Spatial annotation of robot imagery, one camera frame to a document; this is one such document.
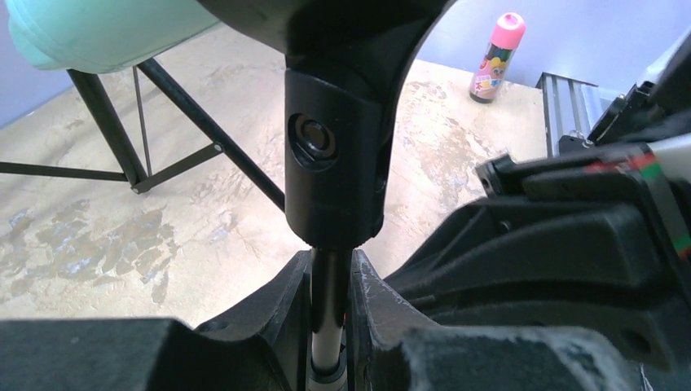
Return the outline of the mint green toy microphone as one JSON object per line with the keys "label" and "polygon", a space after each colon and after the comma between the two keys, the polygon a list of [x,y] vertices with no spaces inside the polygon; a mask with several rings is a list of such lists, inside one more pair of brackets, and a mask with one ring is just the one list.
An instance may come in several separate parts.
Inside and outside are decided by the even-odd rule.
{"label": "mint green toy microphone", "polygon": [[220,24],[189,0],[15,0],[5,7],[15,48],[39,70],[117,72]]}

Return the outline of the black microphone stand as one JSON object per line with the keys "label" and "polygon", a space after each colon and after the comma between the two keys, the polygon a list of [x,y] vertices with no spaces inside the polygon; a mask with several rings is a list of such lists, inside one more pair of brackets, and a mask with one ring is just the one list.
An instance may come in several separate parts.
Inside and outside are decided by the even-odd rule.
{"label": "black microphone stand", "polygon": [[310,246],[308,387],[342,390],[354,250],[384,220],[405,78],[448,1],[206,1],[285,58],[284,213]]}

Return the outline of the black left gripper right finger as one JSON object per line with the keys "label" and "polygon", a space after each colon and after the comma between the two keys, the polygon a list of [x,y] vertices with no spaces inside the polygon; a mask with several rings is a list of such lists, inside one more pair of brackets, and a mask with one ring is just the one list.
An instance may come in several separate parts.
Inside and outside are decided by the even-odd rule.
{"label": "black left gripper right finger", "polygon": [[637,390],[603,336],[578,327],[442,326],[354,252],[348,311],[351,390]]}

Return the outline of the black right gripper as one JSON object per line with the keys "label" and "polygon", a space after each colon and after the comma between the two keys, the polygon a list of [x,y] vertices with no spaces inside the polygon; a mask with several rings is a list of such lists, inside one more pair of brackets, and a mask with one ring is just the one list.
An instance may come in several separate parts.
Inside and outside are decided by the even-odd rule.
{"label": "black right gripper", "polygon": [[652,230],[690,252],[690,184],[644,144],[479,165],[490,197],[453,212],[387,284],[437,323],[584,327],[628,359],[690,362],[690,310]]}

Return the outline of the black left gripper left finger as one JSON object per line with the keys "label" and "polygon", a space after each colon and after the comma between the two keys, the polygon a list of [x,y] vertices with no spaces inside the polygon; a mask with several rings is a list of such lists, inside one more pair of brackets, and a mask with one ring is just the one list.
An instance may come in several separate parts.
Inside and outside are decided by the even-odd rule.
{"label": "black left gripper left finger", "polygon": [[4,390],[303,390],[310,254],[190,328],[176,319],[1,324]]}

